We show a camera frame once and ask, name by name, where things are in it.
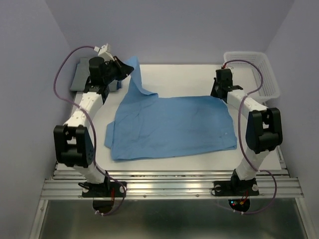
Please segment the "blue long sleeve shirt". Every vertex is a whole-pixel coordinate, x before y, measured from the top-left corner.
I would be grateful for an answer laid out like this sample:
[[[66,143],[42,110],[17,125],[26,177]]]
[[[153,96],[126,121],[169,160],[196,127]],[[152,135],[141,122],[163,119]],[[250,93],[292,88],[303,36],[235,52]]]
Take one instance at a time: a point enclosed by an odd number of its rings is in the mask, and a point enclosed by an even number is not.
[[[161,98],[143,88],[137,57],[126,64],[134,69],[128,92],[114,121],[107,125],[104,142],[113,160],[236,149],[233,120],[222,100],[211,96]]]

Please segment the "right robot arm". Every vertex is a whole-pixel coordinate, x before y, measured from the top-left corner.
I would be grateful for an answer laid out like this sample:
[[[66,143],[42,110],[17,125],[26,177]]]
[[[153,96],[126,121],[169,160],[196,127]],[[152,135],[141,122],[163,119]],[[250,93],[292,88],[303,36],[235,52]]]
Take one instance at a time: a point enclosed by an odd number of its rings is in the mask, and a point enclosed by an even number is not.
[[[238,133],[243,159],[230,180],[214,181],[212,194],[217,197],[257,196],[257,172],[266,156],[283,141],[280,111],[249,97],[242,87],[233,84],[232,72],[226,68],[216,70],[211,96],[237,109],[239,120],[247,120],[246,133]]]

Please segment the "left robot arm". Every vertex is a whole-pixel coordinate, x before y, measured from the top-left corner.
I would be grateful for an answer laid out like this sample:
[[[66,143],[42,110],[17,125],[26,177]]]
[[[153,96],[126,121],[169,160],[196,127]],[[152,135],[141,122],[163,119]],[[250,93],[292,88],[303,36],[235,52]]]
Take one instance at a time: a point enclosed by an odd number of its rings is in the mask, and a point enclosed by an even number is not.
[[[76,110],[63,124],[53,130],[57,161],[73,168],[84,176],[86,181],[79,183],[82,196],[125,197],[126,182],[113,179],[96,162],[96,133],[93,118],[105,103],[109,94],[109,85],[128,77],[134,68],[123,63],[117,57],[106,61],[98,56],[88,61],[89,75],[84,78],[82,98],[76,104]]]

